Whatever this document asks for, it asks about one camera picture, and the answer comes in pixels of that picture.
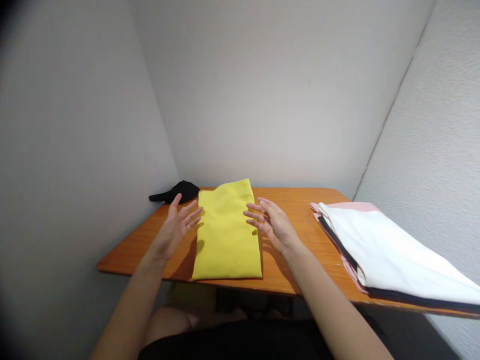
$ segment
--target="wooden table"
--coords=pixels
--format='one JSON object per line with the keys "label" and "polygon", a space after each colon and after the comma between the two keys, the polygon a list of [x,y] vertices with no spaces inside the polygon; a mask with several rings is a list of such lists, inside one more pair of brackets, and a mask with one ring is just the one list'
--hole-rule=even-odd
{"label": "wooden table", "polygon": [[[202,189],[212,190],[214,188],[203,187]],[[253,194],[255,199],[263,197],[272,200],[285,211],[300,239],[316,256],[326,272],[351,302],[424,313],[479,317],[477,314],[462,311],[432,309],[402,302],[370,298],[368,295],[361,293],[342,265],[339,252],[314,219],[313,212],[310,209],[310,203],[312,202],[333,204],[349,201],[340,192],[330,188],[254,187]],[[97,269],[107,273],[132,275],[162,226],[167,217],[167,212],[168,205],[161,206],[107,254],[98,263]],[[263,278],[202,280],[199,282],[221,287],[258,290],[284,295],[299,295],[300,290],[282,255],[273,248],[266,236],[259,235],[258,241]],[[196,246],[196,231],[190,231],[166,265],[163,273],[165,280],[191,281]]]}

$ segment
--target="yellow cloth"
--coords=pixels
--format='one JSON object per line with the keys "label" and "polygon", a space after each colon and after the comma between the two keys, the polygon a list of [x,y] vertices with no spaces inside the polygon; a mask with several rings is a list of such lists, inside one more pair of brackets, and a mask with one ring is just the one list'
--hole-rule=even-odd
{"label": "yellow cloth", "polygon": [[250,180],[202,190],[204,214],[198,227],[193,280],[261,278],[259,239],[243,211],[254,203]]}

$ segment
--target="leg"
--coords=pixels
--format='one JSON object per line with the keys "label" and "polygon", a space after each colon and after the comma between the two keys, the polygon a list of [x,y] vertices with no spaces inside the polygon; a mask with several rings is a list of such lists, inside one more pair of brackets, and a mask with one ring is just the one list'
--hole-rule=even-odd
{"label": "leg", "polygon": [[240,308],[231,313],[203,312],[175,307],[161,307],[150,319],[143,346],[172,335],[192,330],[215,328],[218,325],[246,320],[247,316]]}

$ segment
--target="wrist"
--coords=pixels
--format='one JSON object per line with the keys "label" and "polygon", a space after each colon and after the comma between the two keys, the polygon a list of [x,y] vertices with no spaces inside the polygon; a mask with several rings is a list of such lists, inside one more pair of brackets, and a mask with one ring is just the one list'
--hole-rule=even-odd
{"label": "wrist", "polygon": [[282,252],[283,257],[287,263],[295,261],[297,258],[307,255],[310,250],[304,245],[298,236],[295,236],[295,239],[292,239],[288,242],[288,245],[285,247]]}
{"label": "wrist", "polygon": [[143,264],[147,267],[155,267],[157,270],[163,272],[167,262],[168,260],[159,255],[158,251],[150,247],[141,259],[140,264]]}

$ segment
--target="stack of folded clothes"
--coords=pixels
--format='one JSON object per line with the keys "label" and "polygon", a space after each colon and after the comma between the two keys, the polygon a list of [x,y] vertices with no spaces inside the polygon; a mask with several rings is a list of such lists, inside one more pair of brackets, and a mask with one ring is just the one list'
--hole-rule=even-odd
{"label": "stack of folded clothes", "polygon": [[372,298],[480,313],[480,286],[372,204],[310,206],[360,291]]}

